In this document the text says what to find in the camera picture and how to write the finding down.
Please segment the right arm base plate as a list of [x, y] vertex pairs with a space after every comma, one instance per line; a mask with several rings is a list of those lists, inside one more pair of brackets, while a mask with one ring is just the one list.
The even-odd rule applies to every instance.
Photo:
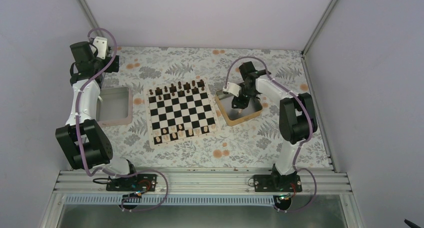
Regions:
[[302, 192], [302, 182], [296, 173], [290, 175], [257, 174], [253, 176], [255, 192]]

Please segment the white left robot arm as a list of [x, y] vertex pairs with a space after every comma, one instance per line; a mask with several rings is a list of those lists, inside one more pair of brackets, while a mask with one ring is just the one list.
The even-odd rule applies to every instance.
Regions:
[[65, 126], [55, 137], [73, 169], [93, 175], [113, 158], [112, 146], [97, 123], [103, 73], [119, 70], [119, 57], [110, 54], [108, 40], [95, 37], [70, 46], [74, 62], [70, 67], [73, 100]]

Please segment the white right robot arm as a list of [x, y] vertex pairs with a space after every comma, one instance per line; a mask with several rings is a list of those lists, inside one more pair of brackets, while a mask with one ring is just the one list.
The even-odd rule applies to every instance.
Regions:
[[278, 104], [278, 130], [289, 145], [281, 149], [272, 166], [270, 183], [274, 190], [284, 191], [296, 182], [300, 171], [296, 161], [301, 148], [318, 129], [312, 96], [309, 93], [296, 94], [273, 78], [267, 67], [257, 70], [252, 62], [242, 63], [239, 72], [242, 82], [225, 81], [223, 89], [232, 94], [233, 109], [247, 108], [250, 100], [258, 95], [265, 95]]

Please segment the light wooden corner rook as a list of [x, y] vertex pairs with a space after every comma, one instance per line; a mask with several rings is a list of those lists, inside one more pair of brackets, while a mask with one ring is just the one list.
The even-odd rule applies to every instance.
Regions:
[[211, 126], [210, 126], [210, 130], [211, 130], [211, 131], [216, 131], [216, 130], [217, 130], [216, 125], [215, 125], [215, 124], [211, 125]]

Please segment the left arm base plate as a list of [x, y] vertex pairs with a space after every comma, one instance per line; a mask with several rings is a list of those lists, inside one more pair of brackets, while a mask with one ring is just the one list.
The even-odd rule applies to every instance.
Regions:
[[106, 185], [106, 191], [155, 191], [156, 182], [156, 174], [138, 174], [129, 178], [110, 179]]

